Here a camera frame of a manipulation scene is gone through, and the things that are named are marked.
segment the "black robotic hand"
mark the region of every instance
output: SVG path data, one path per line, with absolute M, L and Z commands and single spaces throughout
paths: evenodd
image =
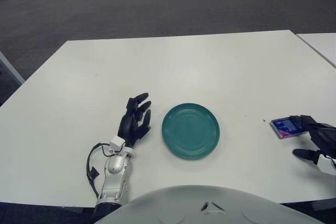
M 141 139 L 151 129 L 149 122 L 151 120 L 151 110 L 147 110 L 151 101 L 145 102 L 140 107 L 139 104 L 146 100 L 148 93 L 143 93 L 135 98 L 130 98 L 126 106 L 126 114 L 122 117 L 118 136 L 125 140 L 126 147 L 133 147 L 138 139 Z M 143 113 L 146 112 L 142 125 L 138 122 L 142 119 Z
M 336 158 L 336 127 L 316 122 L 311 116 L 290 116 L 292 123 L 302 131 L 308 131 L 311 140 L 320 149 L 318 151 L 295 149 L 293 154 L 312 160 L 317 164 L 320 154 Z

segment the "white table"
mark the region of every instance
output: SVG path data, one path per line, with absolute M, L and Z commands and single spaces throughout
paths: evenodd
M 309 136 L 280 140 L 269 126 L 295 114 L 336 125 L 335 81 L 335 69 L 288 30 L 68 41 L 0 108 L 0 201 L 93 207 L 87 155 L 117 133 L 128 98 L 142 92 L 152 130 L 135 146 L 130 199 L 186 184 L 276 202 L 335 197 L 335 177 L 291 153 L 316 150 Z M 162 140 L 164 116 L 184 102 L 207 107 L 220 125 L 218 146 L 199 160 L 177 158 Z M 101 174 L 104 161 L 94 154 Z
M 336 33 L 298 34 L 298 36 L 336 68 Z

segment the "teal plate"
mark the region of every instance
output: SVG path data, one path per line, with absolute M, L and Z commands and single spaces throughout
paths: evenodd
M 169 110 L 164 117 L 162 136 L 174 154 L 196 159 L 208 155 L 216 147 L 219 125 L 207 108 L 183 103 Z

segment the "silver robotic arm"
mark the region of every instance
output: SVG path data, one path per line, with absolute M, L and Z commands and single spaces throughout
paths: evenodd
M 105 180 L 97 205 L 105 202 L 124 205 L 128 201 L 128 180 L 132 171 L 134 150 L 125 147 L 125 140 L 115 136 L 110 141 L 111 157 L 105 163 Z
M 128 201 L 128 181 L 132 171 L 132 159 L 135 156 L 133 145 L 150 130 L 151 111 L 147 109 L 151 105 L 151 102 L 145 102 L 138 107 L 147 97 L 148 93 L 144 93 L 135 98 L 130 98 L 127 103 L 126 114 L 120 122 L 118 135 L 110 140 L 109 144 L 99 143 L 95 145 L 89 154 L 87 177 L 97 196 L 97 204 L 91 219 L 92 223 L 117 210 Z M 144 113 L 143 123 L 138 126 L 138 122 L 142 119 Z M 103 150 L 108 160 L 104 167 L 104 184 L 98 194 L 94 185 L 94 179 L 99 173 L 94 167 L 90 169 L 89 161 L 93 150 L 103 145 L 109 146 L 110 155 L 106 155 Z

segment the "carpet floor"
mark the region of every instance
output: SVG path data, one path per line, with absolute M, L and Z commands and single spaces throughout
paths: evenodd
M 336 32 L 336 0 L 0 0 L 0 20 L 0 50 L 27 79 L 67 40 Z M 4 103 L 17 84 L 0 71 Z

